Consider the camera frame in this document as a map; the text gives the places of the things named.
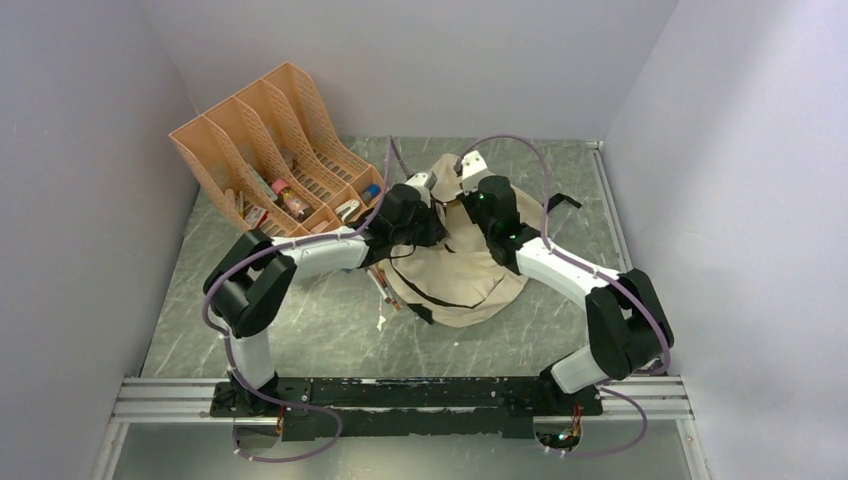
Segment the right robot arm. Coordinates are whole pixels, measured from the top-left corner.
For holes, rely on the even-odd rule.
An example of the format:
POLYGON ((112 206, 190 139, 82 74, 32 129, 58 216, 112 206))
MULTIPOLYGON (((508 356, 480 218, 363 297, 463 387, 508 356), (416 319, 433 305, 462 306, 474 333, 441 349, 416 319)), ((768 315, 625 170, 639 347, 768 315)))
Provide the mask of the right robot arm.
POLYGON ((517 196, 503 176, 487 176, 459 195, 495 262, 537 280, 582 307, 587 343, 548 366, 542 406, 562 414, 578 391, 623 380, 657 358, 668 360, 673 332, 648 275, 599 267, 544 239, 520 218, 517 196))

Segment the white red-capped marker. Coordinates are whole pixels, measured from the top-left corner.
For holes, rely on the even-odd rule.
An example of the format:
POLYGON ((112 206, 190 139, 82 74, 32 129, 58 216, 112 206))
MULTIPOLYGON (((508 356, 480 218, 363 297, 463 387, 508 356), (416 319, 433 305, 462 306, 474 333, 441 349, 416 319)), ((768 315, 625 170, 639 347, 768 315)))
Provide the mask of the white red-capped marker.
POLYGON ((387 287, 380 281, 380 279, 379 279, 378 275, 375 273, 375 271, 371 267, 367 267, 365 269, 365 271, 366 271, 366 274, 368 275, 368 277, 371 279, 371 281, 377 287, 377 289, 380 293, 381 299, 385 303, 390 304, 391 303, 391 297, 389 295, 389 291, 388 291, 387 287))

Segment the beige canvas backpack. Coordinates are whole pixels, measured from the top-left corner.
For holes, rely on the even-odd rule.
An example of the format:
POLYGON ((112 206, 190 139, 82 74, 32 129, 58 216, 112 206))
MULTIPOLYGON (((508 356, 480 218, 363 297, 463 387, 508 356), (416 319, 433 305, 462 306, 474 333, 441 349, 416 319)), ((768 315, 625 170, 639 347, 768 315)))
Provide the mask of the beige canvas backpack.
POLYGON ((456 195, 457 157, 442 155, 430 168, 432 197, 442 209, 446 237, 432 247, 397 246, 379 263, 389 286, 420 318, 453 328, 484 322, 517 299, 529 278, 498 265, 479 227, 456 195))

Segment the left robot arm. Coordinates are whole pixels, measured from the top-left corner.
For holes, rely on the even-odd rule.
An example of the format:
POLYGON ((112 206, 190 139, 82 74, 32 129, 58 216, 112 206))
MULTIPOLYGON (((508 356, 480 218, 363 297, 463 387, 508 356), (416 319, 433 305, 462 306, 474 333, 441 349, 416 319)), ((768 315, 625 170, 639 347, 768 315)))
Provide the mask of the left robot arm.
POLYGON ((290 286, 341 270, 370 267, 399 246, 428 247, 445 236, 429 174, 388 188, 377 205, 348 226, 300 238, 243 234, 203 286, 204 322, 223 339, 237 403, 261 416, 285 405, 270 354, 268 329, 290 286))

